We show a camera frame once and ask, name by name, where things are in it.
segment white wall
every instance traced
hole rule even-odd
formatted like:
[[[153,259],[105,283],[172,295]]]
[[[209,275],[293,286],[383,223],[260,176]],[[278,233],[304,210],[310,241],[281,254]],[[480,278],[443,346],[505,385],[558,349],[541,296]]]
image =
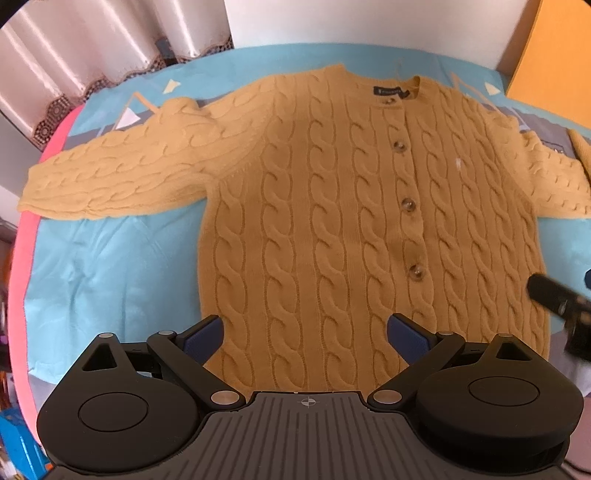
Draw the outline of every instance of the white wall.
[[[417,48],[511,74],[540,0],[225,0],[237,48],[365,43]]]
[[[18,197],[0,186],[0,217],[13,225],[18,225],[21,214],[17,212]]]

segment bed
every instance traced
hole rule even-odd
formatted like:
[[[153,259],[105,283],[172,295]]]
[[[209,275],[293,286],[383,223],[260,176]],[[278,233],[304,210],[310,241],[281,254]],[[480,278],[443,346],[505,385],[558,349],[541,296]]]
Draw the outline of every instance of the bed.
[[[572,158],[566,129],[591,137],[572,122],[507,99],[506,78],[465,61],[378,46],[271,46],[220,53],[102,90],[63,121],[41,160],[114,128],[138,125],[172,97],[205,104],[268,74],[336,63],[366,77],[419,74],[455,86],[516,116],[522,130],[536,131],[543,143]],[[139,342],[200,320],[195,245],[204,207],[205,200],[157,215],[78,221],[23,213],[10,283],[9,341],[19,404],[35,437],[43,402],[98,333]],[[538,227],[548,274],[584,293],[591,220],[540,219]],[[551,328],[551,361],[560,362],[561,322],[553,319]]]

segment cardigan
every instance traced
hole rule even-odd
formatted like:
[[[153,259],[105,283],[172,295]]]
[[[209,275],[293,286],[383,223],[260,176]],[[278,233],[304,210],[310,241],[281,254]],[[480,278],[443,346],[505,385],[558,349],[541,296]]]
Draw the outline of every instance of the cardigan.
[[[20,209],[56,219],[144,215],[207,198],[202,315],[225,324],[206,364],[231,386],[361,390],[405,368],[402,313],[469,342],[509,332],[547,358],[537,215],[591,216],[583,166],[513,117],[416,76],[343,66],[266,77],[199,108],[33,167]]]

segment black gripper base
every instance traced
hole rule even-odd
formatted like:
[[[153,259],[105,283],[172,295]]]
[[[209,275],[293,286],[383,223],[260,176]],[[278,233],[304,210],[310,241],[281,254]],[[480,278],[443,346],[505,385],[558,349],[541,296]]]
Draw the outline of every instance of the black gripper base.
[[[154,441],[158,441],[154,432]],[[57,467],[47,480],[89,480]],[[259,393],[239,411],[211,414],[171,459],[116,480],[485,480],[427,449],[406,418],[376,413],[357,393]],[[570,480],[558,467],[515,480]]]

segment metal screw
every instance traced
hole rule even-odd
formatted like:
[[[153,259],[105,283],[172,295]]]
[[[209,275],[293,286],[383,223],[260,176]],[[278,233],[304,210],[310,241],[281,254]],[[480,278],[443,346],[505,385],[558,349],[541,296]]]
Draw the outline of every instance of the metal screw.
[[[374,393],[374,400],[385,405],[393,405],[402,400],[402,394],[396,390],[379,390]]]
[[[212,402],[218,405],[232,405],[240,399],[240,395],[231,390],[220,390],[212,395]]]

